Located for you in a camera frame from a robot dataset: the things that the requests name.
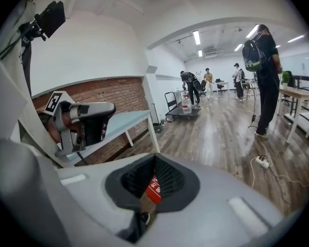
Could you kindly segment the black platform trolley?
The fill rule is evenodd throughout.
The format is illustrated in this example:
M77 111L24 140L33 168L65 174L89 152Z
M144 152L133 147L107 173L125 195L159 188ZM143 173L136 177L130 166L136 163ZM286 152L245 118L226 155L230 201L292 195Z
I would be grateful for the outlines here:
M164 94L168 112L166 116L171 116L172 119L187 118L191 119L199 115L201 108L198 106L192 107L190 114L184 114L182 111L181 99L183 94L188 94L188 91L167 92Z

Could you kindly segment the large clear water bottle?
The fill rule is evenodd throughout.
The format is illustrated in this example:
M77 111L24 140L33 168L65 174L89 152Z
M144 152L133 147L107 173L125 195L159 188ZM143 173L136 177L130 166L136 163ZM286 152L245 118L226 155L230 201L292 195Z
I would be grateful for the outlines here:
M190 114L192 112L192 104L188 94L182 95L181 105L184 114Z

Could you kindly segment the white desk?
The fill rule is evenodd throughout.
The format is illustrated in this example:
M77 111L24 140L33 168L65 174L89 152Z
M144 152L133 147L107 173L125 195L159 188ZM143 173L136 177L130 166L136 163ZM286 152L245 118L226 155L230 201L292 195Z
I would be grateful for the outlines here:
M229 83L224 81L218 81L214 83L216 94L218 95L218 92L226 91L228 94L230 93Z

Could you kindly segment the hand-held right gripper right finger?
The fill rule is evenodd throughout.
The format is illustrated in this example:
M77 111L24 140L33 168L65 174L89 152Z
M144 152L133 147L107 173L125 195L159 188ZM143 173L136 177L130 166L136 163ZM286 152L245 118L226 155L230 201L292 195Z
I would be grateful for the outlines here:
M258 246L260 237L283 220L273 203L228 172L167 159L193 171L200 188L183 210L157 214L146 232L146 247Z

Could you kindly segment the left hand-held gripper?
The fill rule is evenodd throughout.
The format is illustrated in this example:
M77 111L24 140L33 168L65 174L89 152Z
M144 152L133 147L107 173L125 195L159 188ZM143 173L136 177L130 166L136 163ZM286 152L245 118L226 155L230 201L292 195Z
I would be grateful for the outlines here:
M76 103L65 91L54 91L46 105L44 113L52 116L56 129L60 132L60 150L55 156L66 156L80 152L86 147L97 144L104 139L109 115L116 107L110 102ZM80 122L80 133L66 128L62 114L69 112L72 123Z

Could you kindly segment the person's light grey jacket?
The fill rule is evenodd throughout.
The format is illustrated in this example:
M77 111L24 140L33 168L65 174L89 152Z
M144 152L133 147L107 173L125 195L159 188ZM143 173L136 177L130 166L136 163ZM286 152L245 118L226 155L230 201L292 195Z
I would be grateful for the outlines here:
M53 165L57 144L31 100L20 27L36 11L21 0L0 30L0 202L18 231L44 247L71 247L59 213L64 194Z

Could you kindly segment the white power strip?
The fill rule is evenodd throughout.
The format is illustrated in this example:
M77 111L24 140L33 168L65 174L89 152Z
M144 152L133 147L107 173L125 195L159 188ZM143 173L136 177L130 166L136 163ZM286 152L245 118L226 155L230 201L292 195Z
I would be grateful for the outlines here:
M264 156L257 156L255 161L263 168L267 169L270 167L270 160Z

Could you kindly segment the grey metal rod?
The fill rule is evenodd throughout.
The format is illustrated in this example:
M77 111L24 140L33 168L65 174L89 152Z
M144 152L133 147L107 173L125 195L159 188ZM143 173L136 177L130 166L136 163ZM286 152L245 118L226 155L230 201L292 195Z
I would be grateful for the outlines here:
M158 125L160 123L160 120L158 119L155 103L151 104L151 118L154 124Z

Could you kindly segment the black and green backpack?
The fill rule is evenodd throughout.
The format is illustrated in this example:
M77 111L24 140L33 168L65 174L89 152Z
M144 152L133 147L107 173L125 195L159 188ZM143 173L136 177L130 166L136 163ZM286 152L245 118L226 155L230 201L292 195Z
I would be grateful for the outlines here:
M260 72L267 63L265 53L259 48L256 39L247 40L242 49L244 65L249 72Z

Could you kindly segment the red box with white print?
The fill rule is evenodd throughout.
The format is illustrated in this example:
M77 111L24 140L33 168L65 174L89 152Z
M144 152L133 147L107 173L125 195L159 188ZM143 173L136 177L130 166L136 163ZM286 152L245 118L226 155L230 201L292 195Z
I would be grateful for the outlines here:
M162 201L161 188L157 177L154 175L148 184L145 194L152 200L154 204L159 204Z

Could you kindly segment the light blue table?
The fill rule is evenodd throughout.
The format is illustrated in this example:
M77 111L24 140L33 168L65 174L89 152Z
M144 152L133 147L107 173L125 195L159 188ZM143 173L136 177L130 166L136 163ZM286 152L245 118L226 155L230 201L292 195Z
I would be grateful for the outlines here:
M86 158L87 156L94 153L96 150L100 149L101 147L113 141L122 134L126 136L130 147L133 147L134 143L128 133L128 130L130 130L137 124L141 123L142 121L147 122L147 128L150 134L154 150L155 152L160 153L156 133L150 116L150 111L145 110L145 111L122 112L113 115L109 120L105 139L100 143L86 147L85 150L80 152L80 155L83 158Z

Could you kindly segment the person's black shoe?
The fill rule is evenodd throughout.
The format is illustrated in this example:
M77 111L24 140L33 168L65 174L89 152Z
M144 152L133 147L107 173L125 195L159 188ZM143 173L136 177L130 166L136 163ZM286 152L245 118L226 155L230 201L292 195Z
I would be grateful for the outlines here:
M141 216L141 221L145 224L145 225L148 225L148 223L150 222L151 220L151 216L150 216L150 213L147 212L147 211L144 211L140 214Z

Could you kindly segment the wooden table with white legs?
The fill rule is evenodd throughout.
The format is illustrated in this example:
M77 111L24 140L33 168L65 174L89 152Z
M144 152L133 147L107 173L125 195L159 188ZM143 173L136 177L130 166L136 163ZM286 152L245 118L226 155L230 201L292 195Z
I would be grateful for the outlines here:
M293 97L293 98L297 99L298 102L300 103L298 105L298 107L296 108L295 119L293 121L293 125L291 127L288 138L286 140L286 143L290 144L292 137L293 137L293 134L296 130L296 127L298 126L298 121L299 121L299 118L300 118L300 111L301 111L301 102L309 101L309 92L304 91L304 90L300 90L300 89L297 89L297 88L289 87L289 86L281 86L279 88L279 96L278 96L278 104L277 104L277 115L278 116L280 115L280 112L281 112L280 106L281 106L281 100L282 100L283 95ZM309 137L309 127L308 127L308 130L306 132L305 138L308 138L308 137Z

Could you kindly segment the person's left forearm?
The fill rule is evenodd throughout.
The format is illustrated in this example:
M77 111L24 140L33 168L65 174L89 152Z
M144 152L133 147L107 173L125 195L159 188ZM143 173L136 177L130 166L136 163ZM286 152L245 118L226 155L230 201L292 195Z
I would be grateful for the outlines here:
M47 130L47 132L50 134L51 138L54 140L55 143L60 143L60 132L56 129L52 116L43 113L43 112L38 112L38 116Z

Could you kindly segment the black chest-mounted device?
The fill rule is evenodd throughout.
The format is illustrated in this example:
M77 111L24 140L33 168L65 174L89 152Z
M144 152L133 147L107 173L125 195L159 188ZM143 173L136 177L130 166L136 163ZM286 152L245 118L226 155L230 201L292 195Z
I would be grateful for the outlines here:
M45 41L45 36L50 38L65 22L64 3L51 2L42 13L35 15L35 21L40 29L40 37Z

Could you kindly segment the potted green plant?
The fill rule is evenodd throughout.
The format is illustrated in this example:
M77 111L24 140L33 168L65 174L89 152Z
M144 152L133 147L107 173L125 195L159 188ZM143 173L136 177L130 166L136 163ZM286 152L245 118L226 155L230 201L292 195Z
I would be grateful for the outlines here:
M291 71L287 70L287 71L283 71L282 72L281 82L282 82L283 86L290 86L290 87L292 87L293 80L292 80Z

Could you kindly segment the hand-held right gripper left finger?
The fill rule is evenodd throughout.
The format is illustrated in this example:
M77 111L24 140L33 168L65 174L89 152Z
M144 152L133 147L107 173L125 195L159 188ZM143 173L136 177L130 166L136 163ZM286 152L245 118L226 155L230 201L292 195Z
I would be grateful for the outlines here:
M154 243L155 225L141 221L141 197L154 165L153 154L140 154L58 170L70 243Z

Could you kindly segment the ceiling light panels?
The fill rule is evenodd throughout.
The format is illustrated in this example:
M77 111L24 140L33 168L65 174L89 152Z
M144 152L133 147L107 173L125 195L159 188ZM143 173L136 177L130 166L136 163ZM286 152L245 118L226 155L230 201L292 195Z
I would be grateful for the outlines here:
M193 31L199 57L230 55L241 51L244 42L252 39L258 30L254 23L228 23L199 28ZM302 40L309 36L307 31L293 31L278 25L270 25L277 47Z

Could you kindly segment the person's left hand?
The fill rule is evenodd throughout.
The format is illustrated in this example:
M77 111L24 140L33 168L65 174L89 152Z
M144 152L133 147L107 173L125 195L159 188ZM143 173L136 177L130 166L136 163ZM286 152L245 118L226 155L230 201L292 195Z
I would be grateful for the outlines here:
M69 112L62 114L62 121L66 128L70 129L72 132L80 133L80 122L72 123Z

